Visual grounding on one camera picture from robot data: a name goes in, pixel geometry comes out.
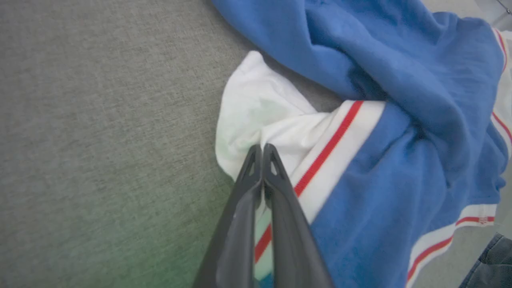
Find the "gray carpet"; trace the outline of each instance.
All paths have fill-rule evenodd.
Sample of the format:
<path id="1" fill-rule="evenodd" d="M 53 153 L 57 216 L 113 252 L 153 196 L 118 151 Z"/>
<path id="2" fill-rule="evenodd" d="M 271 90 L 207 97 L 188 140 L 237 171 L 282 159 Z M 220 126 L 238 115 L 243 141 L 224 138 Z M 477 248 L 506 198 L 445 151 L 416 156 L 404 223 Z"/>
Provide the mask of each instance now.
<path id="1" fill-rule="evenodd" d="M 208 0 L 1 1 L 0 286 L 189 286 L 232 186 L 222 90 L 250 49 Z"/>

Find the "blue sweatshirt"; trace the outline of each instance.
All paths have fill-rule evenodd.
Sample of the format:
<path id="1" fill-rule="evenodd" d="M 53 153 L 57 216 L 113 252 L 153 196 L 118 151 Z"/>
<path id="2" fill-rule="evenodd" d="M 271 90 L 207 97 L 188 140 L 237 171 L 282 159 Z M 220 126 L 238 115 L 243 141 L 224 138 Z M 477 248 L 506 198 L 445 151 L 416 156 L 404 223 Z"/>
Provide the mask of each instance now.
<path id="1" fill-rule="evenodd" d="M 511 147 L 510 107 L 494 108 L 507 70 L 499 32 L 417 0 L 213 3 L 280 63 L 356 100 L 295 186 L 300 198 L 334 179 L 311 227 L 337 287 L 411 286 L 455 228 L 494 221 Z M 345 133 L 372 121 L 333 173 Z"/>

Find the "white stripe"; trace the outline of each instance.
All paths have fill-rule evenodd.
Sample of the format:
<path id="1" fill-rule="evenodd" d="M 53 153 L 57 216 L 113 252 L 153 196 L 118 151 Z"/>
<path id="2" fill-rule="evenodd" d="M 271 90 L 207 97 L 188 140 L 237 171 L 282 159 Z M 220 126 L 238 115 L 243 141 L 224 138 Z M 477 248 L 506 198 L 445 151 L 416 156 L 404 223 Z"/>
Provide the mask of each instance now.
<path id="1" fill-rule="evenodd" d="M 478 217 L 478 218 L 481 218 L 482 221 L 481 222 L 462 222 L 462 223 L 458 224 L 457 226 L 455 226 L 455 223 L 457 222 L 457 221 L 455 221 L 454 223 L 452 223 L 448 226 L 439 228 L 437 230 L 431 231 L 431 232 L 426 233 L 423 236 L 421 236 L 418 239 L 418 241 L 416 241 L 416 244 L 414 244 L 414 246 L 412 248 L 411 257 L 409 260 L 408 271 L 412 268 L 414 261 L 416 260 L 416 258 L 418 258 L 418 256 L 421 253 L 423 253 L 430 247 L 432 247 L 440 242 L 450 239 L 453 236 L 455 229 L 460 228 L 460 227 L 465 227 L 465 226 L 484 227 L 484 226 L 488 226 L 488 225 L 493 225 L 493 222 L 487 222 L 486 219 L 487 219 L 487 217 L 494 217 L 495 214 L 496 214 L 496 204 L 480 204 L 480 205 L 466 206 L 466 208 L 464 208 L 461 211 L 460 216 L 457 219 L 457 221 L 459 221 L 460 219 L 466 218 L 466 217 Z M 448 248 L 450 247 L 450 245 L 451 245 L 451 243 L 437 251 L 433 251 L 427 257 L 425 257 L 421 262 L 419 262 L 413 276 L 407 282 L 407 288 L 409 288 L 413 285 L 414 281 L 416 280 L 416 278 L 419 275 L 420 270 L 425 265 L 427 265 L 432 259 L 434 259 L 435 257 L 446 252 L 448 250 Z"/>
<path id="2" fill-rule="evenodd" d="M 505 69 L 505 65 L 508 66 L 508 61 L 507 61 L 507 55 L 506 55 L 506 51 L 503 51 L 503 47 L 501 47 L 501 41 L 500 41 L 500 32 L 498 31 L 498 29 L 496 28 L 493 28 L 493 33 L 494 33 L 494 37 L 496 38 L 496 42 L 498 42 L 498 46 L 500 47 L 500 50 L 501 50 L 501 53 L 503 55 L 503 69 Z M 506 47 L 506 41 L 503 37 L 501 37 L 501 39 L 503 40 L 503 45 Z"/>

